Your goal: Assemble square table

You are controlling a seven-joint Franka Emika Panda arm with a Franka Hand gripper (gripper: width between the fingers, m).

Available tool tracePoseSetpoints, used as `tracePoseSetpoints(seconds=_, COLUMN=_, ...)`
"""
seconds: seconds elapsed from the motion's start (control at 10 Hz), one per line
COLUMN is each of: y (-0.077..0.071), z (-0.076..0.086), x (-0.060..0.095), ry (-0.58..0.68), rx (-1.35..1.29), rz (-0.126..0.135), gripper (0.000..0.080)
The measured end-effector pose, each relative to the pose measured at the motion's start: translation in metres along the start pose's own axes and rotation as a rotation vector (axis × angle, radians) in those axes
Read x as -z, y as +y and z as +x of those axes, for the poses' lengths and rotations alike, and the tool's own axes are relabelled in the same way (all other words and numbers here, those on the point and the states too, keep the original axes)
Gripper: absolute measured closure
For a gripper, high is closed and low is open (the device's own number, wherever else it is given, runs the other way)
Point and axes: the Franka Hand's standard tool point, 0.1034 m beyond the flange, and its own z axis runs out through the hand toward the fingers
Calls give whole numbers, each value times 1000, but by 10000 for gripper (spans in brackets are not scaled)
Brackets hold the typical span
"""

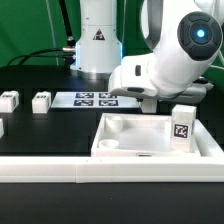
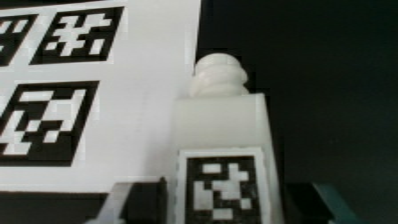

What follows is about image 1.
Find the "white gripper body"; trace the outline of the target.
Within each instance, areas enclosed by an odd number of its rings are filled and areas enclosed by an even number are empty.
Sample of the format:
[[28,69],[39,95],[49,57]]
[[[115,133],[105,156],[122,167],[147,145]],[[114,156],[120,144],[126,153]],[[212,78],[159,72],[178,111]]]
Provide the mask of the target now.
[[108,92],[136,99],[198,103],[213,85],[201,79],[209,62],[188,56],[127,56],[111,74]]

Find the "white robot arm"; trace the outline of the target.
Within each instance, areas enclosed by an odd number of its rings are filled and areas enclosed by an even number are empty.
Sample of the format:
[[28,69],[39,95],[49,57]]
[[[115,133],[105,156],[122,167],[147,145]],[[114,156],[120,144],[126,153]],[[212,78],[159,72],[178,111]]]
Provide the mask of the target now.
[[140,26],[150,52],[123,56],[117,0],[79,1],[81,38],[71,70],[107,78],[114,95],[179,98],[211,66],[223,42],[224,0],[143,0]]

